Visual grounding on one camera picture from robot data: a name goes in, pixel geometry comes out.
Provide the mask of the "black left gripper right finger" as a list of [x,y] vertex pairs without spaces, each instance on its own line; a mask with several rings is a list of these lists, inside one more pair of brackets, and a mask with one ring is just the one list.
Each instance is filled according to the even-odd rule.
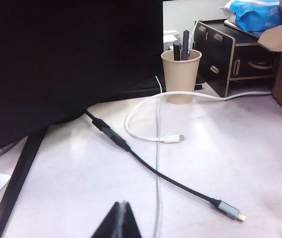
[[134,217],[131,206],[128,202],[125,204],[124,212],[124,237],[125,238],[141,238],[141,234]]

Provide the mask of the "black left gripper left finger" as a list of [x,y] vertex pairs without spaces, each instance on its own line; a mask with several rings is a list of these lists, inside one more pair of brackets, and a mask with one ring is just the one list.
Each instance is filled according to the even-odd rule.
[[119,214],[119,202],[115,202],[107,215],[104,217],[98,228],[92,234],[91,238],[115,238],[117,216]]

